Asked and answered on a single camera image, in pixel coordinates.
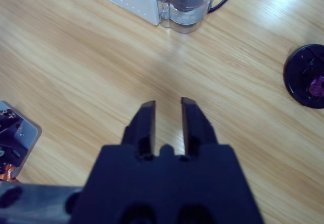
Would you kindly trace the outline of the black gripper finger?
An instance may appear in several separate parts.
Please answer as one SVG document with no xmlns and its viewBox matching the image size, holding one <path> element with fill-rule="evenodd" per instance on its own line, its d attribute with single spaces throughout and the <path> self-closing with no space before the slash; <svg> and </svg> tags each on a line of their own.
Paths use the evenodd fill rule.
<svg viewBox="0 0 324 224">
<path fill-rule="evenodd" d="M 123 144 L 135 148 L 136 158 L 151 158 L 155 144 L 155 101 L 143 103 L 123 134 Z"/>
<path fill-rule="evenodd" d="M 196 101 L 182 97 L 181 106 L 185 154 L 198 156 L 202 145 L 218 144 L 212 124 Z"/>
</svg>

